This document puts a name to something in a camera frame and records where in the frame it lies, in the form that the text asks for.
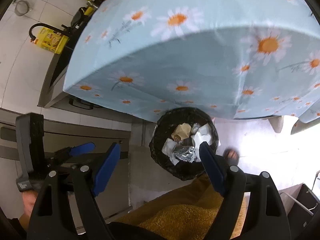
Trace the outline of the person's left hand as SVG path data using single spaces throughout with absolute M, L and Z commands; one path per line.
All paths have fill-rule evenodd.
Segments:
M 33 190 L 22 192 L 22 200 L 24 205 L 24 214 L 27 217 L 31 217 L 35 202 L 37 200 L 38 193 Z

